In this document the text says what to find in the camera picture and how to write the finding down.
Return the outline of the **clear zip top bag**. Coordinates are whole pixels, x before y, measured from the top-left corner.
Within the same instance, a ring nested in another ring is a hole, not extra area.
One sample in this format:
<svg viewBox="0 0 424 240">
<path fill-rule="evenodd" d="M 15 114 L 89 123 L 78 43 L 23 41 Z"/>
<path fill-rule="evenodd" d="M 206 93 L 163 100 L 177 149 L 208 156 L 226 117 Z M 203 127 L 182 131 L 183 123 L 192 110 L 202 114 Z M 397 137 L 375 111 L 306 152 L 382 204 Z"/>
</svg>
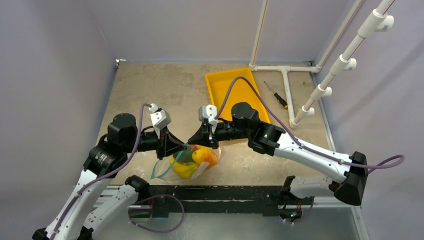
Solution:
<svg viewBox="0 0 424 240">
<path fill-rule="evenodd" d="M 213 149 L 198 144 L 188 144 L 185 150 L 158 160 L 152 168 L 150 178 L 164 181 L 197 179 L 218 165 L 224 154 L 225 150 L 221 147 Z"/>
</svg>

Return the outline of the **white pvc pipe frame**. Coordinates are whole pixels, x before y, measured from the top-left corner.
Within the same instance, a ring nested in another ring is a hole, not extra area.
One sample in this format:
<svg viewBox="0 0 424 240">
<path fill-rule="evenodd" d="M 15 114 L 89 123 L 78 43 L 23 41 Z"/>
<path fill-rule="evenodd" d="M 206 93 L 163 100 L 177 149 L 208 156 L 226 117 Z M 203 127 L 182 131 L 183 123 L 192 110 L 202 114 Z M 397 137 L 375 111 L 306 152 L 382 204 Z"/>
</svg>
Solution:
<svg viewBox="0 0 424 240">
<path fill-rule="evenodd" d="M 256 35 L 252 54 L 250 57 L 250 62 L 248 68 L 255 71 L 276 71 L 280 72 L 283 78 L 283 84 L 286 95 L 286 102 L 288 104 L 288 114 L 289 114 L 289 126 L 292 129 L 295 129 L 300 124 L 301 120 L 306 117 L 312 116 L 315 114 L 313 104 L 317 103 L 321 98 L 329 97 L 332 95 L 332 89 L 330 87 L 331 82 L 335 79 L 340 72 L 344 70 L 353 70 L 357 66 L 356 59 L 353 58 L 354 54 L 357 52 L 359 47 L 363 42 L 369 38 L 375 32 L 387 32 L 394 25 L 394 17 L 389 15 L 389 9 L 395 3 L 394 0 L 382 0 L 379 5 L 373 9 L 365 21 L 361 24 L 359 29 L 356 32 L 355 37 L 343 51 L 343 53 L 337 57 L 334 63 L 331 65 L 328 73 L 324 77 L 322 83 L 320 83 L 311 93 L 309 99 L 302 105 L 297 113 L 295 113 L 294 104 L 291 97 L 291 91 L 289 86 L 289 72 L 306 72 L 306 73 L 319 73 L 324 66 L 325 62 L 328 60 L 330 53 L 335 48 L 336 44 L 342 37 L 343 33 L 348 28 L 350 22 L 353 20 L 356 12 L 361 7 L 363 1 L 356 0 L 351 7 L 350 11 L 346 15 L 342 24 L 338 28 L 335 36 L 332 38 L 330 44 L 324 51 L 324 55 L 318 61 L 316 66 L 310 67 L 298 67 L 298 66 L 289 66 L 289 65 L 277 65 L 277 66 L 259 66 L 256 64 L 256 58 L 258 55 L 259 43 L 261 34 L 264 28 L 266 11 L 269 8 L 269 2 L 264 0 L 261 5 L 261 11 L 259 15 L 259 21 L 257 25 Z"/>
</svg>

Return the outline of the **black handled screwdriver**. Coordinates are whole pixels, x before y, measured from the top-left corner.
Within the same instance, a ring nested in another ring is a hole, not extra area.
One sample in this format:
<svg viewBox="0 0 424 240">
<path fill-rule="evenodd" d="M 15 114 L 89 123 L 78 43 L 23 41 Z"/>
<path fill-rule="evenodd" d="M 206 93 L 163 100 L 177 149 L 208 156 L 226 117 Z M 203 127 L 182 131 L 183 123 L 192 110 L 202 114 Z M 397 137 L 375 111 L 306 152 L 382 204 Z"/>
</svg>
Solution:
<svg viewBox="0 0 424 240">
<path fill-rule="evenodd" d="M 274 91 L 274 89 L 266 81 L 264 81 L 264 84 L 272 91 L 273 96 L 276 98 L 276 100 L 278 101 L 278 103 L 284 109 L 287 109 L 288 108 L 287 102 L 276 91 Z"/>
</svg>

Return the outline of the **yellow banana bunch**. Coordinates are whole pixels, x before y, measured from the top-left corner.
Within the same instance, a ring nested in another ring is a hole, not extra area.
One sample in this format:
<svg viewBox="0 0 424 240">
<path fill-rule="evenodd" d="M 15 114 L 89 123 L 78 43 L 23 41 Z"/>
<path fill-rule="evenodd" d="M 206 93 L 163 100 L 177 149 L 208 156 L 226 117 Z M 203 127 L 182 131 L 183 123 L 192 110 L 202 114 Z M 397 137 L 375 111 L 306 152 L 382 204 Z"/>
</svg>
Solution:
<svg viewBox="0 0 424 240">
<path fill-rule="evenodd" d="M 171 157 L 169 160 L 171 164 L 171 169 L 182 179 L 189 179 L 192 177 L 194 172 L 198 169 L 199 165 L 195 162 L 191 162 L 188 165 L 181 164 L 176 162 L 174 157 Z"/>
</svg>

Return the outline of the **yellow plastic tray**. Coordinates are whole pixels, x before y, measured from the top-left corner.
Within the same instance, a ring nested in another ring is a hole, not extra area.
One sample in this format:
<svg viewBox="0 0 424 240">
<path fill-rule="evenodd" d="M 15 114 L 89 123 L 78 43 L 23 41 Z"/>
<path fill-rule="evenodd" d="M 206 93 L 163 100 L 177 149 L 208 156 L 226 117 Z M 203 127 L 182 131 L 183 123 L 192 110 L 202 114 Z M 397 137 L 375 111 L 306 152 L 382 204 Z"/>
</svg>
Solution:
<svg viewBox="0 0 424 240">
<path fill-rule="evenodd" d="M 247 67 L 208 73 L 205 75 L 205 81 L 212 105 L 216 106 L 218 109 L 222 106 L 230 84 L 236 77 L 246 78 L 252 84 L 253 88 L 259 92 L 253 74 Z M 250 104 L 253 109 L 257 110 L 261 121 L 266 123 L 271 122 L 268 112 L 261 101 L 257 98 L 251 87 L 242 79 L 237 80 L 232 87 L 220 117 L 225 120 L 231 120 L 231 108 L 233 105 L 240 102 L 246 102 Z"/>
</svg>

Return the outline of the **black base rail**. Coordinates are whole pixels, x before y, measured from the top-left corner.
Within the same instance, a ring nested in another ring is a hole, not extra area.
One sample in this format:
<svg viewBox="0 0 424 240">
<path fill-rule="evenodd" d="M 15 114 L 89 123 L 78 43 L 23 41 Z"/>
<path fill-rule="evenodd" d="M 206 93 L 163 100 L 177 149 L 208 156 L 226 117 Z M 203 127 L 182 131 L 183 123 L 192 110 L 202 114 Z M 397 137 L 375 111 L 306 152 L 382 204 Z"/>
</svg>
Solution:
<svg viewBox="0 0 424 240">
<path fill-rule="evenodd" d="M 131 210 L 148 210 L 154 218 L 170 213 L 260 214 L 300 217 L 312 197 L 297 198 L 278 185 L 151 185 L 140 192 Z"/>
</svg>

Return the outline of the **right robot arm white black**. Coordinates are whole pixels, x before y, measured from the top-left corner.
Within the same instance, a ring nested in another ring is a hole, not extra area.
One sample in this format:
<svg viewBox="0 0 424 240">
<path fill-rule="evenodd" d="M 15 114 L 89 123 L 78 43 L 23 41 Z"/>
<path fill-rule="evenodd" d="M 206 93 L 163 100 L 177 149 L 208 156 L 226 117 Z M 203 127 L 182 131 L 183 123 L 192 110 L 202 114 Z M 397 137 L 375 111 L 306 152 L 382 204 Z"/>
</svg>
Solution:
<svg viewBox="0 0 424 240">
<path fill-rule="evenodd" d="M 200 128 L 188 144 L 217 149 L 221 141 L 247 139 L 248 147 L 259 154 L 295 161 L 327 177 L 320 181 L 326 185 L 324 188 L 300 177 L 287 177 L 280 196 L 288 204 L 328 191 L 345 204 L 362 204 L 369 174 L 364 168 L 367 158 L 363 153 L 355 151 L 349 155 L 293 140 L 283 128 L 260 120 L 258 111 L 246 102 L 231 108 L 231 121 L 217 122 L 216 116 L 216 106 L 203 105 L 199 109 Z"/>
</svg>

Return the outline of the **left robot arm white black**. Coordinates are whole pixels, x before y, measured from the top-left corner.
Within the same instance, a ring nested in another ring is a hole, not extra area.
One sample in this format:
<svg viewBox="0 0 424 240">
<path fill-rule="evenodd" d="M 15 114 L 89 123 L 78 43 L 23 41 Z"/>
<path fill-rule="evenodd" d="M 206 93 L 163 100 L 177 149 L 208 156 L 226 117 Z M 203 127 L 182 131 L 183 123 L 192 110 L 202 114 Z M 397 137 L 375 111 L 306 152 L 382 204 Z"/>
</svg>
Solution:
<svg viewBox="0 0 424 240">
<path fill-rule="evenodd" d="M 131 176 L 117 193 L 95 208 L 94 205 L 117 173 L 136 152 L 155 151 L 161 160 L 187 146 L 166 126 L 154 131 L 139 130 L 136 118 L 121 113 L 113 118 L 98 144 L 89 151 L 78 182 L 65 206 L 45 228 L 37 229 L 34 240 L 94 240 L 118 214 L 133 203 L 142 205 L 150 197 L 149 184 Z"/>
</svg>

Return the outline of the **green avocado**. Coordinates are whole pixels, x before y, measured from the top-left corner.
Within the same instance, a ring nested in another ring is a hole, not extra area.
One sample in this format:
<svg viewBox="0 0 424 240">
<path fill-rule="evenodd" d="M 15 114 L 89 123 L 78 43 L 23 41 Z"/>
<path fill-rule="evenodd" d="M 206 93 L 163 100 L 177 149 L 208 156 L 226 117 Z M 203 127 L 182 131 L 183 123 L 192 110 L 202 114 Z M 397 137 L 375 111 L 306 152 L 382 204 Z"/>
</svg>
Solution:
<svg viewBox="0 0 424 240">
<path fill-rule="evenodd" d="M 172 155 L 172 157 L 180 164 L 186 165 L 189 163 L 193 163 L 192 154 L 195 149 L 191 146 L 188 146 L 187 149 L 176 152 Z"/>
</svg>

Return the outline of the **aluminium frame rail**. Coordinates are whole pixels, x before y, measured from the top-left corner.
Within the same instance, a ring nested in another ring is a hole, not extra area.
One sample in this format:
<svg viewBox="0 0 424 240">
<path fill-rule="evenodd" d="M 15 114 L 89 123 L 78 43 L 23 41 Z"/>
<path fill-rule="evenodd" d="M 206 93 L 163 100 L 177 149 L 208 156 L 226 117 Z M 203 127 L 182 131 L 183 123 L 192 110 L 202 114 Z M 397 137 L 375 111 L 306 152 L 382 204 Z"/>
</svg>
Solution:
<svg viewBox="0 0 424 240">
<path fill-rule="evenodd" d="M 356 206 L 343 203 L 333 196 L 316 196 L 313 200 L 314 208 L 356 208 Z"/>
</svg>

